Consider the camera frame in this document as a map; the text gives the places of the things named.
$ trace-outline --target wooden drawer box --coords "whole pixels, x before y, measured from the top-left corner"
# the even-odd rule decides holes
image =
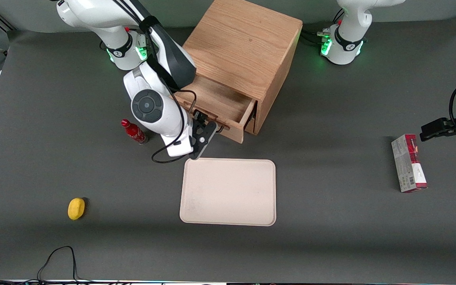
[[[197,65],[195,108],[242,144],[257,135],[288,75],[302,21],[244,0],[214,0],[183,47]],[[176,93],[191,106],[193,96]]]

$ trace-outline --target gray tabletop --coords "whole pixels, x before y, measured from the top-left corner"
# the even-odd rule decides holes
[[[190,29],[171,30],[179,42]],[[419,144],[429,189],[398,191],[390,142],[447,116],[456,19],[375,23],[351,65],[299,44],[260,135],[205,157],[273,160],[271,227],[185,224],[184,161],[138,146],[122,77],[91,33],[11,34],[0,76],[0,278],[32,278],[62,245],[95,279],[456,283],[456,138]],[[67,205],[90,200],[72,222]],[[71,278],[59,252],[44,278]]]

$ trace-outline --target beige tray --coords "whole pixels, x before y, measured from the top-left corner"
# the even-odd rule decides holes
[[[186,161],[183,222],[271,226],[276,221],[276,166],[270,160],[200,158]]]

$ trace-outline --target black strap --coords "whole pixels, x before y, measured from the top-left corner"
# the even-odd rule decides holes
[[[160,65],[160,63],[158,63],[157,59],[154,57],[154,54],[149,54],[147,57],[147,63],[149,64],[150,68],[152,68],[152,70],[154,70],[154,72],[156,72],[158,76],[165,81],[165,84],[168,85],[168,87],[175,90],[180,89],[170,73],[168,73],[165,68]]]
[[[150,31],[149,28],[154,26],[154,25],[161,25],[161,23],[158,21],[158,19],[154,16],[148,16],[146,17],[139,25],[138,27],[143,31],[146,35],[147,39],[147,63],[149,64],[150,68],[158,74],[159,78],[163,79],[165,81],[165,84],[172,88],[179,90],[179,86],[177,86],[177,83],[173,79],[173,77],[170,75],[170,73],[165,70],[163,66],[160,65],[158,62],[158,59],[156,58],[158,55],[154,54],[152,51],[152,47],[149,47],[149,45],[153,45],[154,43],[152,42],[152,39],[150,37]]]
[[[138,25],[138,27],[140,28],[141,31],[147,31],[147,30],[149,30],[150,27],[152,27],[154,25],[162,26],[156,17],[150,15],[150,16],[146,17],[143,21],[141,21],[141,23]]]
[[[337,41],[337,43],[339,43],[342,46],[344,51],[352,51],[356,47],[358,47],[358,45],[360,45],[360,43],[362,42],[363,39],[361,38],[360,40],[357,40],[356,42],[350,42],[349,40],[345,40],[340,36],[339,27],[337,27],[337,29],[335,29],[335,40]]]
[[[133,45],[133,37],[128,33],[128,41],[118,49],[110,49],[107,47],[107,50],[113,54],[115,57],[121,58],[124,57],[127,51],[131,49]]]

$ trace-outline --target coca-cola bottle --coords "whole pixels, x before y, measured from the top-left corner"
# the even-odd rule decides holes
[[[121,121],[121,125],[125,128],[128,136],[134,139],[138,144],[145,144],[147,142],[147,137],[136,124],[124,119]]]

